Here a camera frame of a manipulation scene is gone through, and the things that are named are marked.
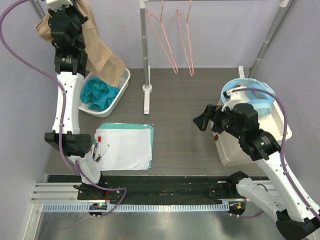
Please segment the pink wire hanger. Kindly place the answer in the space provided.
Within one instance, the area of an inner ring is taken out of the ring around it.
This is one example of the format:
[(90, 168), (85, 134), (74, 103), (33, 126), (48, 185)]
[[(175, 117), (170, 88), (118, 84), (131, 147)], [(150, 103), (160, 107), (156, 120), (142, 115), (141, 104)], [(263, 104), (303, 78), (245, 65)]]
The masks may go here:
[(195, 69), (194, 69), (193, 50), (192, 50), (190, 27), (189, 27), (190, 14), (191, 14), (193, 1), (189, 0), (188, 2), (189, 2), (189, 6), (188, 6), (187, 14), (183, 15), (181, 10), (178, 8), (176, 10), (176, 17), (177, 17), (177, 26), (178, 26), (179, 36), (181, 39), (181, 44), (182, 44), (183, 52), (186, 58), (189, 74), (191, 77), (193, 77), (195, 74)]
[(148, 22), (150, 23), (155, 36), (157, 37), (159, 44), (169, 62), (170, 67), (172, 68), (175, 74), (179, 73), (179, 69), (176, 63), (176, 60), (173, 55), (171, 44), (167, 36), (167, 32), (164, 26), (164, 0), (160, 0), (161, 8), (159, 15), (154, 14), (149, 9), (145, 10)]

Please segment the beige t shirt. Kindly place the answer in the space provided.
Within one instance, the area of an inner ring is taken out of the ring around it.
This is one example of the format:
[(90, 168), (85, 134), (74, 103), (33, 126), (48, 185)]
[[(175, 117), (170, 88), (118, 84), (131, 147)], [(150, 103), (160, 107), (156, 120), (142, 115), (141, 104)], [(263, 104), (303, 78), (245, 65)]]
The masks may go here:
[(87, 53), (86, 70), (108, 85), (118, 87), (126, 70), (125, 63), (102, 41), (90, 2), (77, 0), (76, 5), (88, 17), (88, 21), (82, 25)]

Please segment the teal t shirt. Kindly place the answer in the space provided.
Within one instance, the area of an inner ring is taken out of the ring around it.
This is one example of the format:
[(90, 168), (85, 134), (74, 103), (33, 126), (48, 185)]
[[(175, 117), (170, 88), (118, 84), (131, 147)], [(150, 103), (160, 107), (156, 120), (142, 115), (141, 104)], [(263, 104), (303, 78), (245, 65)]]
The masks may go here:
[(80, 92), (80, 100), (89, 104), (88, 109), (102, 112), (111, 106), (120, 92), (118, 87), (111, 86), (98, 77), (89, 79)]

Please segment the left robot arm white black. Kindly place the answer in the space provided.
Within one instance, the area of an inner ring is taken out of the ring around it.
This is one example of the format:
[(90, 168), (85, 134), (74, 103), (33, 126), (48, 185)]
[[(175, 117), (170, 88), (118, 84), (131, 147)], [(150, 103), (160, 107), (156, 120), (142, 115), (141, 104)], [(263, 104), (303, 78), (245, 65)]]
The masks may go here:
[(88, 55), (83, 24), (88, 21), (74, 0), (48, 0), (48, 25), (55, 48), (54, 65), (58, 84), (57, 106), (51, 132), (45, 141), (62, 159), (81, 170), (81, 184), (74, 188), (100, 200), (107, 192), (102, 174), (90, 153), (92, 138), (79, 127), (80, 92), (85, 80)]

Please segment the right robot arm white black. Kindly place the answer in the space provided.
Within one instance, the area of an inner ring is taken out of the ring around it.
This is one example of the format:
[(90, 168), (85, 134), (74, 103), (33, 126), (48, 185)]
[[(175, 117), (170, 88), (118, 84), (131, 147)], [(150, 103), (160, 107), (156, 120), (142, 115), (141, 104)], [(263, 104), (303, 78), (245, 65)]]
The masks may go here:
[(242, 151), (263, 170), (278, 193), (272, 195), (239, 171), (228, 177), (225, 190), (230, 197), (240, 195), (252, 201), (275, 221), (286, 240), (309, 238), (320, 228), (319, 205), (290, 174), (278, 141), (260, 128), (258, 113), (252, 105), (238, 103), (233, 108), (223, 108), (209, 104), (193, 122), (200, 131), (213, 122), (214, 133), (226, 132), (235, 137)]

